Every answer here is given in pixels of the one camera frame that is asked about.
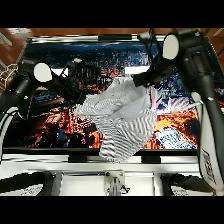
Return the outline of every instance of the gray and white striped fabric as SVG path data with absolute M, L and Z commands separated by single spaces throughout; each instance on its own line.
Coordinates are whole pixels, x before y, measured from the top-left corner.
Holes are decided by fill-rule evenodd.
M 100 156 L 123 162 L 147 143 L 156 125 L 149 93 L 150 88 L 136 88 L 132 78 L 115 78 L 105 92 L 76 106 L 75 115 L 92 119 L 104 136 Z

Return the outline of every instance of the white circular joint cap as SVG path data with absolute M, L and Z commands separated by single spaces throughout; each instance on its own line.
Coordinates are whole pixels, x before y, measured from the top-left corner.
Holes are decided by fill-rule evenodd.
M 163 44 L 163 57 L 169 60 L 174 59 L 179 52 L 179 41 L 176 36 L 170 34 L 166 37 Z
M 34 67 L 34 77 L 39 82 L 48 82 L 52 80 L 52 74 L 50 67 L 45 63 L 38 63 Z

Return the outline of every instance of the crumpled garment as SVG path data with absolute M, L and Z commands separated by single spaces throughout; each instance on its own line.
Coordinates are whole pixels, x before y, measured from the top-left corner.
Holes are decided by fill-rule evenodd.
M 101 94 L 87 95 L 76 116 L 92 119 L 104 136 L 100 156 L 123 162 L 151 138 L 156 110 L 151 109 L 150 87 L 135 87 L 132 78 L 115 78 Z

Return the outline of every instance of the cityscape picture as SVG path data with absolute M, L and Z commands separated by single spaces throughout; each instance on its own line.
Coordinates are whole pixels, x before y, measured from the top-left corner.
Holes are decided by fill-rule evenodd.
M 153 44 L 152 55 L 157 53 L 156 44 Z M 81 60 L 70 81 L 74 82 L 74 88 L 79 86 L 82 89 L 82 97 L 87 94 L 100 94 L 116 77 L 132 76 L 133 74 L 127 72 L 131 67 L 141 69 L 150 66 L 145 46 L 134 41 L 29 44 L 23 57 L 44 60 L 57 75 L 62 74 L 68 62 Z M 70 70 L 64 72 L 67 72 L 64 76 L 67 78 Z M 222 75 L 214 72 L 214 76 L 219 104 L 224 108 Z M 153 87 L 157 104 L 157 124 L 144 149 L 196 149 L 200 126 L 196 109 L 186 109 L 193 100 L 183 86 L 178 71 L 174 70 L 171 77 Z M 75 116 L 72 106 L 75 105 L 69 105 L 66 99 L 56 93 L 39 88 L 33 97 L 29 119 L 15 118 L 11 122 L 4 146 L 99 149 L 103 135 L 97 131 L 91 120 Z

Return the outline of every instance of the brown floor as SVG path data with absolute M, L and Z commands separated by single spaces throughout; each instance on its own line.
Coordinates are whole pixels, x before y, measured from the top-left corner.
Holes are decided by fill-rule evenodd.
M 208 36 L 216 50 L 219 52 L 224 46 L 224 31 L 219 37 L 213 37 L 213 34 L 219 28 L 211 28 Z M 29 34 L 12 34 L 8 28 L 0 28 L 0 32 L 4 34 L 10 41 L 12 47 L 7 44 L 0 44 L 0 60 L 6 65 L 15 63 L 19 54 L 26 43 L 27 37 L 31 36 L 62 36 L 62 35 L 82 35 L 82 34 L 139 34 L 147 32 L 149 28 L 30 28 Z M 155 28 L 157 34 L 167 34 L 172 31 L 172 28 Z M 220 55 L 220 62 L 224 67 L 224 54 Z

